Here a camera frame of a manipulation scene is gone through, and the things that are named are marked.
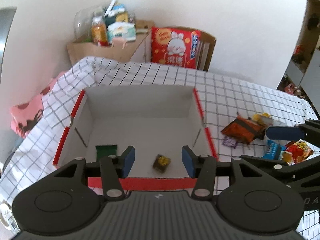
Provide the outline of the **blue snack packet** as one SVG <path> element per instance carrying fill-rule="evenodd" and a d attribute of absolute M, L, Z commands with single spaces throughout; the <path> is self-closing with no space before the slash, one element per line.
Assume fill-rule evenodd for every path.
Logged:
<path fill-rule="evenodd" d="M 268 160 L 279 160 L 281 152 L 283 152 L 286 147 L 283 145 L 280 145 L 272 140 L 267 141 L 267 151 L 263 155 L 263 159 L 268 159 Z"/>

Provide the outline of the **green snack packet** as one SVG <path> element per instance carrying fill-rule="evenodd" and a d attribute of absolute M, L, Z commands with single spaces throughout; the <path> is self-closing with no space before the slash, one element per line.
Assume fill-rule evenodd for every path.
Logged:
<path fill-rule="evenodd" d="M 97 145 L 95 147 L 96 150 L 96 157 L 97 161 L 99 161 L 103 157 L 108 157 L 108 156 L 117 156 L 117 145 Z"/>

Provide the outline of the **red yellow snack bag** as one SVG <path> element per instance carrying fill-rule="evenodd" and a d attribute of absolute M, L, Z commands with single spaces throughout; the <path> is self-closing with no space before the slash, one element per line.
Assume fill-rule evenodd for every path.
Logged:
<path fill-rule="evenodd" d="M 285 146 L 282 160 L 288 164 L 298 164 L 304 162 L 308 157 L 313 155 L 314 151 L 306 144 L 306 142 L 292 141 Z"/>

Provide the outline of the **orange brown snack bag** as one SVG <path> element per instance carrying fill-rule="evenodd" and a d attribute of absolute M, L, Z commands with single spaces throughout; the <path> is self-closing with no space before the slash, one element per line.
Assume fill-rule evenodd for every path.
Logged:
<path fill-rule="evenodd" d="M 264 140 L 266 127 L 252 121 L 237 116 L 229 123 L 221 133 L 235 139 L 238 142 L 249 145 L 255 139 Z"/>

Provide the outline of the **brown small snack pack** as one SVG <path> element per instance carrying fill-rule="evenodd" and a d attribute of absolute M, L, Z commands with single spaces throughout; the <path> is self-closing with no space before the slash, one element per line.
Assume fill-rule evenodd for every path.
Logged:
<path fill-rule="evenodd" d="M 170 158 L 164 155 L 158 154 L 156 156 L 155 161 L 153 162 L 152 168 L 158 172 L 164 173 L 167 170 L 170 163 L 171 163 Z"/>

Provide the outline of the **yellow small snack packet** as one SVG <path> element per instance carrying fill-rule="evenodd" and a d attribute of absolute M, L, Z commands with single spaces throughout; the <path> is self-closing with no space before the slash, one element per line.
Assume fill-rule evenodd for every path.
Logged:
<path fill-rule="evenodd" d="M 264 126 L 264 127 L 268 127 L 268 126 L 271 126 L 273 124 L 272 117 L 267 113 L 254 114 L 252 116 L 252 120 L 254 122 L 256 122 L 257 124 L 259 124 L 261 126 Z"/>

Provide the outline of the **small purple candy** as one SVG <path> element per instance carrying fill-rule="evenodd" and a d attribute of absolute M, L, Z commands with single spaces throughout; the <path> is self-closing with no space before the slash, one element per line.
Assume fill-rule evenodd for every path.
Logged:
<path fill-rule="evenodd" d="M 238 141 L 234 138 L 231 138 L 231 137 L 228 137 L 228 136 L 224 136 L 224 139 L 222 141 L 222 144 L 224 146 L 227 146 L 227 147 L 230 147 L 230 148 L 233 148 L 235 149 L 238 145 Z"/>

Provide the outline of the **red white cardboard box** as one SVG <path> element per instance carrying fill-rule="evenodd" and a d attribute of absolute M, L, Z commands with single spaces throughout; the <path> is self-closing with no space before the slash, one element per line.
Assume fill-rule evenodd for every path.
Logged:
<path fill-rule="evenodd" d="M 181 152 L 216 156 L 197 89 L 180 85 L 103 86 L 82 90 L 62 134 L 53 164 L 75 158 L 97 161 L 97 145 L 117 145 L 117 155 L 135 148 L 135 162 L 121 181 L 125 190 L 192 188 Z M 152 168 L 158 154 L 171 159 L 164 173 Z"/>

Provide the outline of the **pink patterned cloth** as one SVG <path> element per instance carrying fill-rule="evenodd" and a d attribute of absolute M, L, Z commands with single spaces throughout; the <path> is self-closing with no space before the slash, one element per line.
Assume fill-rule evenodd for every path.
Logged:
<path fill-rule="evenodd" d="M 51 79 L 40 94 L 31 98 L 30 101 L 10 107 L 10 127 L 21 138 L 25 139 L 29 132 L 41 120 L 44 110 L 42 98 L 48 95 L 58 78 L 63 76 L 63 74 L 65 74 L 65 72 L 60 72 L 56 78 Z"/>

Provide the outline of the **wooden side cabinet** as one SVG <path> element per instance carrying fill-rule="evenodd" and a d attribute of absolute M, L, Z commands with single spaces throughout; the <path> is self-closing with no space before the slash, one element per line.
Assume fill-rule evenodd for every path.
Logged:
<path fill-rule="evenodd" d="M 151 28 L 153 21 L 136 20 L 136 27 L 143 29 L 144 33 L 137 34 L 136 40 L 116 42 L 113 46 L 100 47 L 91 42 L 72 42 L 67 45 L 67 52 L 72 64 L 87 56 L 104 57 L 118 62 L 146 63 L 151 61 Z"/>

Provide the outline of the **wooden chair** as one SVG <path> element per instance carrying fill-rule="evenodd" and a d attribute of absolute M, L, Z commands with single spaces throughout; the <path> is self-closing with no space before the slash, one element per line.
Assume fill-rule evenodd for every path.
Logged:
<path fill-rule="evenodd" d="M 199 30 L 200 38 L 196 51 L 196 69 L 207 72 L 212 60 L 216 38 L 209 33 Z"/>

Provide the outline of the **red rabbit cushion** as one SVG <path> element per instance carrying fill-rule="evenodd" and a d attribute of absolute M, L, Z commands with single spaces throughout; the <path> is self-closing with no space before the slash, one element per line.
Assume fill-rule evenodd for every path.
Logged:
<path fill-rule="evenodd" d="M 195 69 L 200 36 L 198 30 L 152 27 L 151 62 Z"/>

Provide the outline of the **tissue box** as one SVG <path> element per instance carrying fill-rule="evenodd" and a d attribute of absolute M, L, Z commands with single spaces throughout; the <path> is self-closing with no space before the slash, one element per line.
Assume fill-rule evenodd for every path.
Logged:
<path fill-rule="evenodd" d="M 135 24 L 129 22 L 115 22 L 107 27 L 108 42 L 112 42 L 113 38 L 121 37 L 127 42 L 136 40 Z"/>

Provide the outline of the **orange drink bottle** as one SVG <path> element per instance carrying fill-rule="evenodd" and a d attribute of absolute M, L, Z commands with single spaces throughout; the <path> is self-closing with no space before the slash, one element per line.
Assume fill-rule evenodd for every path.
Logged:
<path fill-rule="evenodd" d="M 92 40 L 97 46 L 108 46 L 107 29 L 102 16 L 95 16 L 91 26 Z"/>

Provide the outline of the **clear glass bowl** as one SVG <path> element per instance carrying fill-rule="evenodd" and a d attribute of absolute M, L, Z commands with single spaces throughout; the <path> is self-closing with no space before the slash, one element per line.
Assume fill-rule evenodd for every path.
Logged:
<path fill-rule="evenodd" d="M 74 36 L 76 40 L 85 41 L 91 39 L 91 26 L 93 17 L 102 16 L 104 9 L 101 5 L 82 9 L 74 18 Z"/>

